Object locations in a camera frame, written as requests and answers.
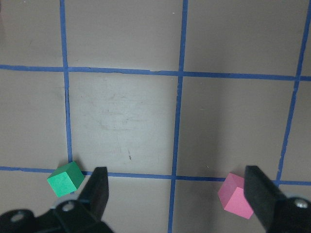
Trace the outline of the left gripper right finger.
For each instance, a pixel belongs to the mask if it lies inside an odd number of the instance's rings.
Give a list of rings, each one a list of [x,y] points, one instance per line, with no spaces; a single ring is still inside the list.
[[[246,166],[244,196],[264,228],[280,228],[287,197],[258,166]]]

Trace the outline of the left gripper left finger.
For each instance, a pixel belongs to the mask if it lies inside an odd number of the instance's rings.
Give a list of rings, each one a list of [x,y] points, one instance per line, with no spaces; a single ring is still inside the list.
[[[77,199],[82,222],[101,221],[108,202],[107,167],[96,167]]]

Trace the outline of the green cube near left arm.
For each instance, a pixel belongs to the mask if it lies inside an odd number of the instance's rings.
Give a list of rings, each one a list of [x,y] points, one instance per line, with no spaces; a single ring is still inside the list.
[[[59,198],[75,192],[85,176],[75,161],[57,168],[48,178],[47,182],[55,195]]]

